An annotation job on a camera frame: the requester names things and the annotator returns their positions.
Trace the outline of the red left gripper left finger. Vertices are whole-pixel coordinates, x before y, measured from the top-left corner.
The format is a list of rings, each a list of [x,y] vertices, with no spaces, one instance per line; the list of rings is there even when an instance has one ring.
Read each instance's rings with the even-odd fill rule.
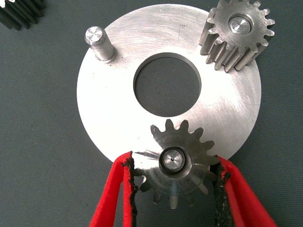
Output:
[[[102,196],[89,224],[91,227],[114,225],[121,184],[123,184],[123,226],[136,226],[137,208],[134,197],[138,188],[134,184],[133,170],[134,159],[131,151],[122,154],[113,162]]]

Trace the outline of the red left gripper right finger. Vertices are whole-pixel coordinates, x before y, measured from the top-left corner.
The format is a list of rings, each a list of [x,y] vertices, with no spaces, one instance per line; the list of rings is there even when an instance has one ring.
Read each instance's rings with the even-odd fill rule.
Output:
[[[217,227],[276,227],[258,197],[239,169],[229,160],[217,156],[219,163],[211,166],[216,174],[213,182],[216,200]]]

